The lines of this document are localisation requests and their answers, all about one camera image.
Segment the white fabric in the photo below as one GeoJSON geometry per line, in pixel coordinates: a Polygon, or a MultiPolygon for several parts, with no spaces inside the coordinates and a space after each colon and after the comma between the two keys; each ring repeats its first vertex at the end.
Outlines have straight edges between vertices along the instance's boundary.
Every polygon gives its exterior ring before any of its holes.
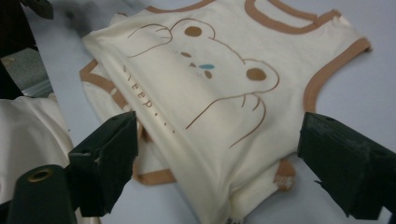
{"type": "MultiPolygon", "coordinates": [[[[19,97],[0,99],[0,203],[12,199],[17,179],[42,165],[68,164],[73,149],[61,110],[56,101],[19,97]]],[[[98,223],[82,218],[78,223],[98,223]]]]}
{"type": "MultiPolygon", "coordinates": [[[[305,86],[361,38],[337,16],[306,34],[282,33],[255,22],[244,5],[143,11],[84,38],[202,223],[242,218],[276,191],[278,160],[297,147],[305,86]]],[[[295,25],[283,11],[271,17],[295,25]]]]}

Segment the bear print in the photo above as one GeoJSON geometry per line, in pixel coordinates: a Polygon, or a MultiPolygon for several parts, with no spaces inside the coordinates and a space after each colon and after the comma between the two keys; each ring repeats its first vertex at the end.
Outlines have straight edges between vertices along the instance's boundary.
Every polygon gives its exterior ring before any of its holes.
{"type": "Polygon", "coordinates": [[[278,72],[264,61],[243,58],[231,46],[217,39],[216,30],[209,23],[184,19],[172,27],[149,24],[129,34],[127,41],[125,53],[130,60],[156,50],[172,51],[189,74],[200,78],[207,88],[216,90],[216,97],[186,124],[186,130],[193,128],[201,119],[210,117],[209,113],[226,113],[220,108],[225,102],[238,104],[241,116],[255,114],[246,116],[249,120],[244,126],[250,127],[249,131],[234,136],[229,147],[235,146],[263,124],[267,108],[261,95],[278,86],[278,72]]]}

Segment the brass grommet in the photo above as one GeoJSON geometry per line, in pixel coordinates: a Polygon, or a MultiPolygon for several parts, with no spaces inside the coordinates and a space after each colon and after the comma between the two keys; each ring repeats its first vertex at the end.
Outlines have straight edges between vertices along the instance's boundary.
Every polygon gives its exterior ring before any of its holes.
{"type": "Polygon", "coordinates": [[[49,168],[46,168],[46,169],[43,169],[43,170],[36,171],[32,175],[29,175],[29,177],[27,179],[29,180],[29,182],[35,183],[35,182],[39,182],[39,181],[42,181],[44,179],[47,179],[52,174],[53,174],[53,171],[51,169],[49,169],[49,168]]]}

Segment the folded garment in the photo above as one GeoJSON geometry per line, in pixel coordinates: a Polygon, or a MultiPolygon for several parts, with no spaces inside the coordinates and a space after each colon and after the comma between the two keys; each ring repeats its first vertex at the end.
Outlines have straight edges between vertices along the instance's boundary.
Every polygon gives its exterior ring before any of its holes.
{"type": "Polygon", "coordinates": [[[120,17],[84,43],[202,223],[240,220],[278,189],[274,179],[288,180],[276,172],[297,148],[304,112],[370,48],[338,11],[316,16],[276,0],[120,17]]]}

